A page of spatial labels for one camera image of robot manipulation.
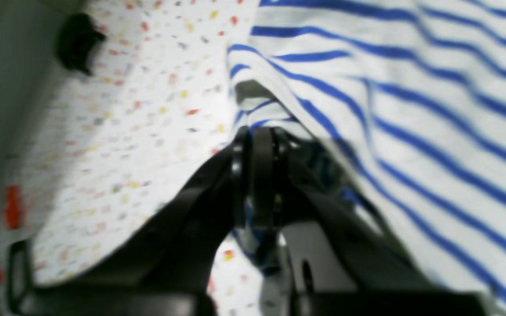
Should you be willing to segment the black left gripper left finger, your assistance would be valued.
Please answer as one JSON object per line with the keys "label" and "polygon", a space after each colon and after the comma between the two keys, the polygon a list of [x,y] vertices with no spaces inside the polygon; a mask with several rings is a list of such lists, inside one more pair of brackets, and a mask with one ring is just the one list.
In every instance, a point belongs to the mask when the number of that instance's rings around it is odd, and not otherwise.
{"label": "black left gripper left finger", "polygon": [[14,243],[16,316],[213,316],[206,294],[217,248],[246,222],[249,131],[99,264],[58,286],[34,284],[28,240]]}

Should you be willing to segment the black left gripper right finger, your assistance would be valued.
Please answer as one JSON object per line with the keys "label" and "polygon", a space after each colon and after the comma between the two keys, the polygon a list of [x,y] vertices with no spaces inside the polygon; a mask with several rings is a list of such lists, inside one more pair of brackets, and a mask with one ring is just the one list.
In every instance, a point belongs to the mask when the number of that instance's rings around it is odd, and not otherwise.
{"label": "black left gripper right finger", "polygon": [[283,316],[484,316],[474,293],[434,285],[325,194],[280,128],[253,132],[251,226],[282,237]]}

